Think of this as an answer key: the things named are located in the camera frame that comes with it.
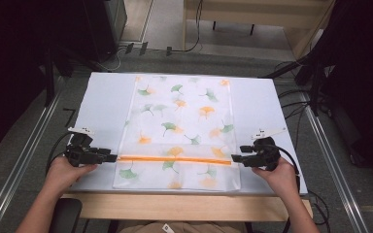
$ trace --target hand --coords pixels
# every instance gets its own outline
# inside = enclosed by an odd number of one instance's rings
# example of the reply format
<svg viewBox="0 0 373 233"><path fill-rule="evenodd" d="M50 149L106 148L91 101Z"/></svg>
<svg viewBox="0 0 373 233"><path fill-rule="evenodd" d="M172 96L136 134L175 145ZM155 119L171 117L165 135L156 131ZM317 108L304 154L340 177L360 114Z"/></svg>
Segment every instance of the hand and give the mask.
<svg viewBox="0 0 373 233"><path fill-rule="evenodd" d="M59 198L83 175L95 170L97 165L73 167L66 157L57 157L51 164L42 188L50 197Z"/></svg>
<svg viewBox="0 0 373 233"><path fill-rule="evenodd" d="M253 167L253 172L264 178L272 190L274 190L274 192L281 198L284 198L289 194L298 195L298 187L296 186L293 166L282 157L278 160L278 166L274 171L265 171Z"/></svg>

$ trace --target gray carpet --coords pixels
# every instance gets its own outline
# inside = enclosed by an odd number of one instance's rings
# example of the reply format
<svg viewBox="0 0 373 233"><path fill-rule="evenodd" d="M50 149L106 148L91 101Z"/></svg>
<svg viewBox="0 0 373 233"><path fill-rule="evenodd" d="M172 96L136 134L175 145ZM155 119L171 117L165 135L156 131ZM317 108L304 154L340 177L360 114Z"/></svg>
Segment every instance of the gray carpet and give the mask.
<svg viewBox="0 0 373 233"><path fill-rule="evenodd" d="M169 73L169 74L202 74L221 75L235 77L257 77L274 71L280 61L259 60L251 58L225 57L202 54L175 53L165 56L163 51L149 51L139 56L136 51L120 56L121 65L118 72L146 72L146 73ZM15 196L12 199L6 213L0 221L0 232L14 232L18 224L31 205L34 197L42 186L46 160L51 147L57 138L66 132L65 123L68 121L70 112L63 108L78 109L85 93L90 71L79 64L75 64L75 72L71 79L67 79L66 86L62 91L54 114L49 122L44 136L40 140L29 166L21 180ZM296 89L292 83L292 74L285 74L284 78L275 80L277 92ZM29 109L17 121L0 145L0 188L5 183L18 155L21 153L26 140L37 122L43 110L45 92L30 105ZM300 101L299 94L292 94L282 98L282 104ZM285 108L285 116L294 108ZM73 126L76 116L68 126ZM288 129L295 143L299 116L288 119ZM358 169L351 164L346 147L343 145L338 130L334 123L324 114L320 114L320 121L324 126L325 133L333 146L338 162L343 168L344 175L354 191L356 200L360 206L365 207L363 215L370 232L373 232L373 168ZM330 219L331 232L354 232L341 198L330 176L322 151L318 144L311 124L306 115L300 119L298 129L297 155L301 168L305 175L309 189L319 194L326 202ZM309 196L312 202L316 198ZM313 208L314 220L322 221L317 208ZM92 220L86 232L106 232L108 220ZM80 220L77 232L81 232L84 220ZM255 222L254 229L263 232L281 232L284 228L283 222ZM325 225L320 226L321 232L326 232Z"/></svg>

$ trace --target floor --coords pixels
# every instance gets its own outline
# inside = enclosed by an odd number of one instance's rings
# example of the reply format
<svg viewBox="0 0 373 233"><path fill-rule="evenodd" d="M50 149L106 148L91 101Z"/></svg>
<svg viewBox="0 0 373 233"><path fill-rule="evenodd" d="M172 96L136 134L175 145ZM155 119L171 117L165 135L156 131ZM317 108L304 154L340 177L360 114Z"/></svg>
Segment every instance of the floor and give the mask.
<svg viewBox="0 0 373 233"><path fill-rule="evenodd" d="M126 0L125 6L128 14L127 25L122 41L123 44L135 42L148 43L148 49L182 50L182 25L184 0L153 0L151 13L146 6L151 0ZM134 34L146 28L143 37L126 35ZM218 22L213 30L211 21L199 22L199 43L192 52L213 55L233 55L260 59L293 61L294 56L290 50L283 28L278 26L256 25L254 34L250 35L250 24ZM319 32L313 41L312 47L319 39ZM186 25L186 49L195 45L197 40L197 26L194 20L188 20Z"/></svg>

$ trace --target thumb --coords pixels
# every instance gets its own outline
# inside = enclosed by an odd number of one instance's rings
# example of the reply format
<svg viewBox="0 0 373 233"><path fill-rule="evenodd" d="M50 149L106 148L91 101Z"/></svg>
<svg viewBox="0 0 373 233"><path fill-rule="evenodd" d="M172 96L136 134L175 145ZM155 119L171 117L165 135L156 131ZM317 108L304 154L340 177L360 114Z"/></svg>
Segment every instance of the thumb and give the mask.
<svg viewBox="0 0 373 233"><path fill-rule="evenodd" d="M257 168L257 167L253 167L252 169L253 169L253 172L254 172L255 174L259 175L260 177L262 177L262 178L264 178L264 179L265 179L266 176L268 176L268 174L271 173L271 172L269 172L269 171L265 171L265 170L260 169L260 168Z"/></svg>
<svg viewBox="0 0 373 233"><path fill-rule="evenodd" d="M96 164L91 164L91 165L86 165L86 166L80 167L79 168L79 171L80 171L79 174L80 174L80 176L83 176L86 173L89 173L89 172L95 170L97 167L98 167L98 165L96 165Z"/></svg>

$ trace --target orange stick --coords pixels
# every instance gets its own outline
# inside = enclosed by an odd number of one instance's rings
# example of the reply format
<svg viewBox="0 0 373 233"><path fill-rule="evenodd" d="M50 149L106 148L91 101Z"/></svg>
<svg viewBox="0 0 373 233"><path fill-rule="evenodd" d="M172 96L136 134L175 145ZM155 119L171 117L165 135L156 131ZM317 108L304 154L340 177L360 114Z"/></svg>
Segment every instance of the orange stick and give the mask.
<svg viewBox="0 0 373 233"><path fill-rule="evenodd" d="M152 157L144 155L126 155L123 154L117 158L117 161L140 161L140 162L166 162L166 161L183 161L183 162L200 162L216 163L222 165L231 165L231 161L215 158L197 158L197 157Z"/></svg>

